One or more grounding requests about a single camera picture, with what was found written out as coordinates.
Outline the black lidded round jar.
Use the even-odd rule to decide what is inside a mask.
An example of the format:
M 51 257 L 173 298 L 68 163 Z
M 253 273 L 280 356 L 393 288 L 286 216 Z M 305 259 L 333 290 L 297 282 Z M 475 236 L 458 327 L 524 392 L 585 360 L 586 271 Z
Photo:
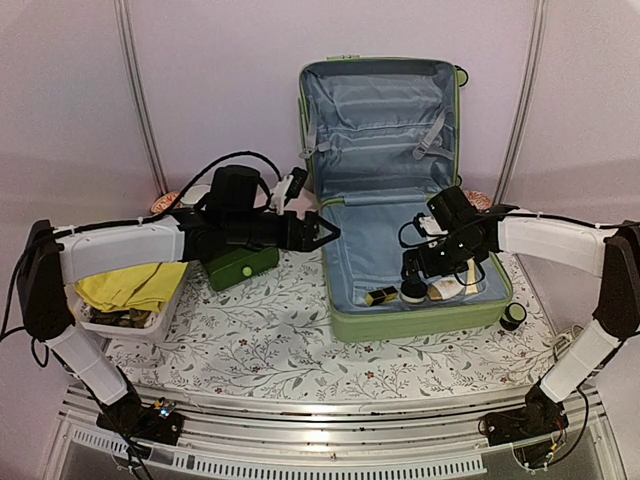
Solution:
M 419 304 L 426 300 L 428 286 L 421 280 L 404 280 L 400 285 L 400 298 L 408 304 Z

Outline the cream tube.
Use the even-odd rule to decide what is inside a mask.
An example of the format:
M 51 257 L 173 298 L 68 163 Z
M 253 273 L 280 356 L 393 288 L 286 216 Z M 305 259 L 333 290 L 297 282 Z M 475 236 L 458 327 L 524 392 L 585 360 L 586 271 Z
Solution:
M 479 292 L 478 267 L 473 259 L 467 261 L 466 277 L 464 279 L 464 294 L 475 295 Z

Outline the green hard-shell suitcase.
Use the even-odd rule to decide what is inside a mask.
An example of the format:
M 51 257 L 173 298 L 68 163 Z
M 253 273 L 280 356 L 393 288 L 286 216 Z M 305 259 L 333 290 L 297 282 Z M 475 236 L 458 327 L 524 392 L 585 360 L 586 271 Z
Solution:
M 299 76 L 302 155 L 321 215 L 341 229 L 323 250 L 331 329 L 368 342 L 496 322 L 513 296 L 500 260 L 477 264 L 479 292 L 369 307 L 367 292 L 399 288 L 414 216 L 456 186 L 464 69 L 442 60 L 363 58 L 305 66 Z

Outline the white green drawer box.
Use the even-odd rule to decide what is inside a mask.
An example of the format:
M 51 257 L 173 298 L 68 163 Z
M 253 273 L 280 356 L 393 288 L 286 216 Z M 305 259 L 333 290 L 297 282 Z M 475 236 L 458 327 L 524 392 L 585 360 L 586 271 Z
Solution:
M 202 266 L 212 289 L 221 292 L 277 267 L 279 260 L 280 252 L 275 247 L 249 250 L 229 246 Z

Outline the yellow garment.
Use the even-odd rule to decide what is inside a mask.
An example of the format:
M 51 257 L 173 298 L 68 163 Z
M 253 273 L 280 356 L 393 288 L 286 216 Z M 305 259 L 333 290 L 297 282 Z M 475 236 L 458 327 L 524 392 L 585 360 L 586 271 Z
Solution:
M 78 281 L 75 292 L 101 312 L 160 312 L 176 293 L 188 265 L 157 263 L 110 271 Z

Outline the white perforated plastic basket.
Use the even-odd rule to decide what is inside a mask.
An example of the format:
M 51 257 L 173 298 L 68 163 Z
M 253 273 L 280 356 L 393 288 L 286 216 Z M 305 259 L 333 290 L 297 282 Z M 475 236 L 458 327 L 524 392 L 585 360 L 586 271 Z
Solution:
M 115 312 L 101 312 L 88 305 L 74 290 L 67 289 L 68 303 L 75 318 L 83 326 L 96 334 L 111 339 L 132 339 L 147 343 L 159 343 L 166 337 L 169 324 L 174 316 L 180 294 L 187 279 L 189 266 L 174 294 L 160 312 L 129 309 Z

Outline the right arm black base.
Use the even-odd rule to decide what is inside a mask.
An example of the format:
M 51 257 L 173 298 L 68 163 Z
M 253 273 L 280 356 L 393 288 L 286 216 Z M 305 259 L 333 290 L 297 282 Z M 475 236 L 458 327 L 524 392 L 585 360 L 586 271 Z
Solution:
M 538 381 L 525 395 L 522 407 L 484 415 L 479 432 L 495 446 L 562 432 L 568 426 L 564 404 L 550 399 Z

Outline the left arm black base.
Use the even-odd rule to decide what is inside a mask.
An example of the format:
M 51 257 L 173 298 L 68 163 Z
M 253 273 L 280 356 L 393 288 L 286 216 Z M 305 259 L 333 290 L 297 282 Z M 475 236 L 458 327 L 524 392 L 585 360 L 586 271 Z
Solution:
M 173 401 L 160 397 L 144 405 L 131 385 L 125 394 L 109 405 L 97 401 L 100 414 L 96 425 L 121 434 L 124 438 L 141 439 L 176 446 L 183 431 L 185 417 L 176 410 Z

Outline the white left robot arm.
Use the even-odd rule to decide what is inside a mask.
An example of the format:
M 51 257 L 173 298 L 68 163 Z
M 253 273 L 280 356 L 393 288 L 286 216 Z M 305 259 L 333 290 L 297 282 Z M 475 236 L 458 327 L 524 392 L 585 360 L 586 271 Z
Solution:
M 146 408 L 126 396 L 126 377 L 79 326 L 68 289 L 102 310 L 130 305 L 161 312 L 186 263 L 210 261 L 231 246 L 314 251 L 338 239 L 340 230 L 313 211 L 288 209 L 306 176 L 296 168 L 268 188 L 257 170 L 230 165 L 215 171 L 209 191 L 193 205 L 65 229 L 34 223 L 13 277 L 26 332 L 110 406 L 111 419 L 126 433 L 141 433 L 149 423 Z

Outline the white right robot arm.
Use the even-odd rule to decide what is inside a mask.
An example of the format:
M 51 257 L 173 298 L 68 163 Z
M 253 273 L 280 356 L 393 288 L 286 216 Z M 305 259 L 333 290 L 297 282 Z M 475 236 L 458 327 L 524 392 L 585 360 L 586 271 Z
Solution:
M 528 267 L 539 265 L 540 272 L 530 277 L 550 312 L 575 307 L 590 316 L 539 380 L 543 397 L 518 412 L 517 427 L 537 436 L 555 420 L 553 403 L 563 401 L 639 334 L 639 224 L 590 223 L 506 204 L 480 210 L 457 186 L 436 194 L 426 207 L 427 214 L 411 223 L 424 242 L 403 252 L 405 302 L 424 301 L 430 278 L 455 277 L 467 270 L 468 261 L 508 253 Z

